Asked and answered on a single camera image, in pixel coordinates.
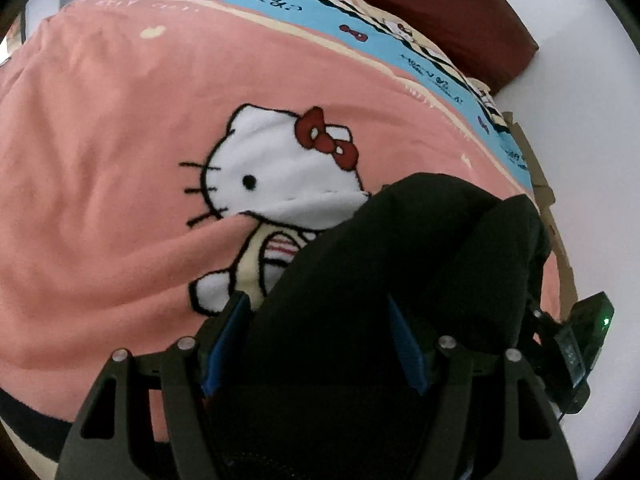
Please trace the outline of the pink Hello Kitty blanket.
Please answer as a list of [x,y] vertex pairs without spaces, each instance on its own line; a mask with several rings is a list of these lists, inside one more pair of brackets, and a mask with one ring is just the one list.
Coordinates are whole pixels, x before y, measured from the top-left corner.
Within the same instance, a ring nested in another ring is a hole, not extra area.
[[1,70],[1,426],[51,479],[108,355],[254,306],[417,172],[532,181],[487,84],[363,0],[74,0]]

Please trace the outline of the brown cardboard strip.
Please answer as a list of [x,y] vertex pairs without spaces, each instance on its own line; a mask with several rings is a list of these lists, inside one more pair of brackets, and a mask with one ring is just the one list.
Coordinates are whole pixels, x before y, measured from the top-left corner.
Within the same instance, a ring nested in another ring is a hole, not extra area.
[[565,321],[578,300],[578,292],[574,270],[551,211],[551,207],[556,203],[556,197],[523,128],[516,121],[513,113],[504,112],[503,118],[510,129],[511,136],[523,153],[533,185],[535,203],[540,210],[542,222],[544,222],[550,237],[555,272],[551,274],[550,278],[544,279],[544,284],[555,284],[555,291],[549,299],[544,300],[544,308],[557,321]]

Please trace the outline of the black padded jacket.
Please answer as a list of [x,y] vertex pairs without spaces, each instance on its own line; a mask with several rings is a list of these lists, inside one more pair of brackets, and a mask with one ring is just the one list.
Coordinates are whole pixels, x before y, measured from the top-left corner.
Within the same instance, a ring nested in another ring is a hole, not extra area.
[[226,479],[414,479],[420,401],[398,307],[421,349],[518,340],[549,243],[534,203],[443,174],[384,188],[294,259],[233,326],[208,414]]

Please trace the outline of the dark red headboard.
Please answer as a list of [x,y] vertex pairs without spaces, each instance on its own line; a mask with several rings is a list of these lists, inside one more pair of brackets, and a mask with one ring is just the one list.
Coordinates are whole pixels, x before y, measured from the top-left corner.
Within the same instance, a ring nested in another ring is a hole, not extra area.
[[506,0],[363,0],[441,48],[493,94],[526,70],[538,44]]

